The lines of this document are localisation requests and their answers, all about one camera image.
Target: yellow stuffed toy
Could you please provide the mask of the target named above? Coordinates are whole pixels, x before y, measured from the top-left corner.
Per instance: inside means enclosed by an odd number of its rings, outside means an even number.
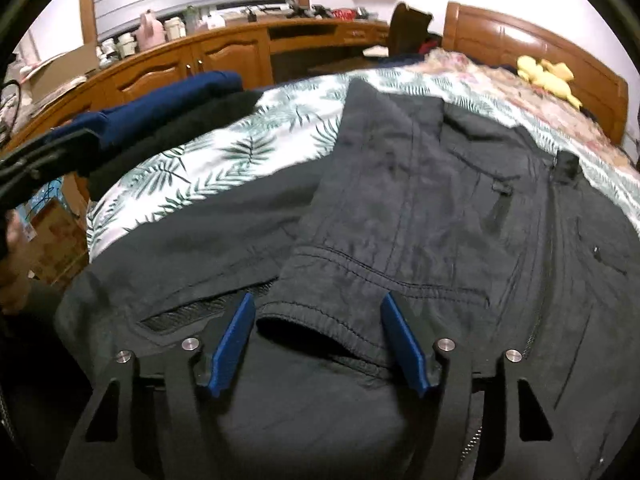
[[[569,101],[578,110],[582,106],[571,93],[568,81],[574,78],[574,74],[569,70],[565,63],[552,64],[546,59],[542,59],[540,63],[531,56],[520,56],[518,58],[518,75],[524,81],[532,85],[540,86],[547,92]]]

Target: drawer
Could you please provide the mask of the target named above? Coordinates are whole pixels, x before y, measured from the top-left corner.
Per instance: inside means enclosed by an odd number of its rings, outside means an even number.
[[[388,30],[376,30],[375,31],[375,41],[377,44],[380,45],[386,45],[386,38],[389,37],[389,31]]]
[[[343,25],[340,36],[345,43],[370,44],[376,42],[376,30],[370,25]]]

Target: navy blue clothing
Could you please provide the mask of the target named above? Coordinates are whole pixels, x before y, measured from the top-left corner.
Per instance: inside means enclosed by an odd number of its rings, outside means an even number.
[[[118,148],[145,137],[204,101],[239,91],[242,91],[242,79],[236,72],[205,72],[149,92],[125,105],[80,114],[49,135],[57,139],[78,128],[89,128],[100,136],[102,150]]]
[[[157,129],[149,130],[145,137],[131,143],[108,158],[89,174],[89,195],[100,200],[127,171],[156,153],[180,146],[217,128],[224,128],[254,111],[262,92],[247,90],[235,92],[220,99],[209,99],[186,113],[177,114]]]

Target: cardboard box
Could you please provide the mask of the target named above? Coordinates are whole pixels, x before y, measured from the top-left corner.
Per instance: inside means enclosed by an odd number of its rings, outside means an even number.
[[[57,198],[49,200],[32,219],[28,241],[31,270],[43,282],[66,288],[87,266],[86,234]]]
[[[62,178],[62,195],[66,204],[76,216],[76,223],[83,231],[86,231],[86,210],[88,208],[89,190],[86,188],[87,180],[78,176],[77,173],[66,174]]]
[[[97,70],[99,63],[92,43],[45,61],[27,77],[33,101],[40,101],[60,85],[79,75]]]

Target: wooden desk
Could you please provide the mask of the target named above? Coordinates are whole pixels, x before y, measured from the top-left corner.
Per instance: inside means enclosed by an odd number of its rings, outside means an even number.
[[[382,22],[269,20],[231,25],[171,41],[98,73],[14,135],[3,152],[65,124],[85,111],[121,105],[148,92],[209,70],[239,73],[245,89],[301,78],[307,69],[385,44]]]

